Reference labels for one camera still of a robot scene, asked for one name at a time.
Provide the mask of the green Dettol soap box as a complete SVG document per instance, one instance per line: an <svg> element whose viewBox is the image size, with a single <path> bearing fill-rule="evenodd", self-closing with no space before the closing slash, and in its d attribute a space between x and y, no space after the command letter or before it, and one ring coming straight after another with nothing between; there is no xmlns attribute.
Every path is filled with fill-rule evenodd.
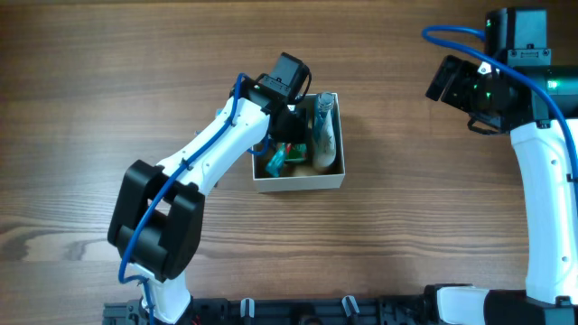
<svg viewBox="0 0 578 325"><path fill-rule="evenodd" d="M306 144L288 144L285 151L285 161L287 163L304 163L307 160Z"/></svg>

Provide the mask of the white leaf-print lotion tube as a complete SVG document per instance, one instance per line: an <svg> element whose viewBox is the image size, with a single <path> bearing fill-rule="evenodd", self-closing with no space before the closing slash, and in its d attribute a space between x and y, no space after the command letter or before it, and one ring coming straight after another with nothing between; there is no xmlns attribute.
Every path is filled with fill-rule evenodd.
<svg viewBox="0 0 578 325"><path fill-rule="evenodd" d="M335 128L333 126L333 110L329 113L329 119L323 129L322 138L319 142L313 142L313 168L319 172L328 170L337 156Z"/></svg>

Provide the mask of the blue mouthwash bottle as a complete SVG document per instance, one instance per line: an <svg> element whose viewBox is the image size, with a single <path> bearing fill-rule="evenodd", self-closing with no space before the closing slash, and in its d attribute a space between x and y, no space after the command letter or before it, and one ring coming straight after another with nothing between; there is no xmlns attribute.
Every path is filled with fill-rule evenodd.
<svg viewBox="0 0 578 325"><path fill-rule="evenodd" d="M329 113L333 110L335 98L331 92L322 92L315 98L314 120L312 138L319 142L322 138L323 129L329 119Z"/></svg>

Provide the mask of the Colgate toothpaste tube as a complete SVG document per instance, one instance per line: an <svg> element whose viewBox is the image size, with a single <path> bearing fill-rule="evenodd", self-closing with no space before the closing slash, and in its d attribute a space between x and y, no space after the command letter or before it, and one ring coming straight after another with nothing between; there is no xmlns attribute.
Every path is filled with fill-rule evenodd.
<svg viewBox="0 0 578 325"><path fill-rule="evenodd" d="M287 144L281 144L275 154L272 156L270 161L266 165L266 172L277 178L281 175L281 170L284 167L284 161L286 158Z"/></svg>

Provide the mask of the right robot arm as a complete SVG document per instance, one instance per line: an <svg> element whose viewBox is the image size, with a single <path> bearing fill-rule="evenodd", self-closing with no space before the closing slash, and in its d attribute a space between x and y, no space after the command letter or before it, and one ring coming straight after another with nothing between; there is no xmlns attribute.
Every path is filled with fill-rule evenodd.
<svg viewBox="0 0 578 325"><path fill-rule="evenodd" d="M556 66L547 12L490 11L477 51L426 27L425 40L451 50L427 89L469 117L481 135L507 135L525 195L528 266L521 290L430 285L428 319L445 324L574 324L577 321L577 68Z"/></svg>

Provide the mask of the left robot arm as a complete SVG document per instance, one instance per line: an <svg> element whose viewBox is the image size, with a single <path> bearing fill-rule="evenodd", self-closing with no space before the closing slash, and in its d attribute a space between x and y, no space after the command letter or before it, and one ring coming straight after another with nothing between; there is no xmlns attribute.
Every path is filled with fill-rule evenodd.
<svg viewBox="0 0 578 325"><path fill-rule="evenodd" d="M201 237L205 200L243 153L268 142L297 142L307 124L294 106L311 85L307 65L284 52L256 79L238 75L226 105L179 152L155 165L135 161L121 182L107 232L121 257L117 279L136 282L141 297L107 303L106 324L200 324L185 269Z"/></svg>

